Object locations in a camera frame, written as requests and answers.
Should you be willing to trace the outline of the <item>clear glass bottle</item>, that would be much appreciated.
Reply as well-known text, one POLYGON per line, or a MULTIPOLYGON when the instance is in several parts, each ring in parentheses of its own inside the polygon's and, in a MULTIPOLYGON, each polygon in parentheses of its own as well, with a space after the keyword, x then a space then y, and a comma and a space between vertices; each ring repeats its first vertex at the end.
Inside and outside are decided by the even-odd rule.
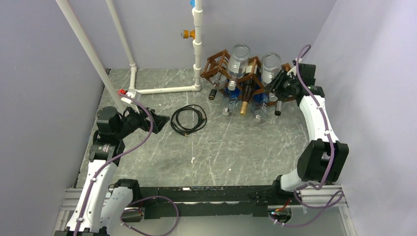
POLYGON ((228 90, 236 89, 237 80, 245 74, 251 50, 246 44, 236 44, 232 48, 228 62, 228 74, 231 76, 228 83, 228 90))
POLYGON ((281 70, 281 57, 277 53, 268 53, 262 57, 262 84, 269 85, 281 70))

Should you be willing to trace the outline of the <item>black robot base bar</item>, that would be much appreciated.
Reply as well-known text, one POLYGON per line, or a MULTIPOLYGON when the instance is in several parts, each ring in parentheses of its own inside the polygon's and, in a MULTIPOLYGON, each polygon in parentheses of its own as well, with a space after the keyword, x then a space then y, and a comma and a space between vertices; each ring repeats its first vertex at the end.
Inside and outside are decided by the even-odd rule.
POLYGON ((249 215, 267 217, 274 208, 294 204, 291 192, 275 185, 141 187, 128 208, 145 219, 249 215))

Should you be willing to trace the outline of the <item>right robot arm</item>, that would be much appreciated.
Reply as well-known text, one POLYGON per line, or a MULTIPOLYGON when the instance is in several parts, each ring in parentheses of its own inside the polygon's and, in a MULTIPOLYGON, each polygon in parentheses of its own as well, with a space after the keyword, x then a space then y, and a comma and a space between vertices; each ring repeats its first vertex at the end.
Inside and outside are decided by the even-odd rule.
POLYGON ((304 187, 318 190, 338 180, 349 153, 339 141, 329 121, 325 93, 315 85, 313 64, 295 65, 289 72, 280 70, 266 86, 279 101, 294 98, 307 125, 309 143, 289 173, 279 175, 272 186, 249 193, 254 200, 273 200, 283 204, 304 187))

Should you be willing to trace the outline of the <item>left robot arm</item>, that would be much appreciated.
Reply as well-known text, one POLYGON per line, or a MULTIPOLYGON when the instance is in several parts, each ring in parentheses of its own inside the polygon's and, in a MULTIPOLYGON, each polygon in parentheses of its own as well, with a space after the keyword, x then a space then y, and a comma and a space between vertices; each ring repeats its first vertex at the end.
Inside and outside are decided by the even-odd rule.
POLYGON ((89 151, 88 174, 73 215, 56 236, 109 236, 124 208, 136 206, 142 197, 135 179, 118 180, 107 199, 108 187, 125 149, 123 139, 137 129, 157 134, 170 120, 153 109, 126 107, 119 113, 108 106, 97 112, 97 130, 89 151))

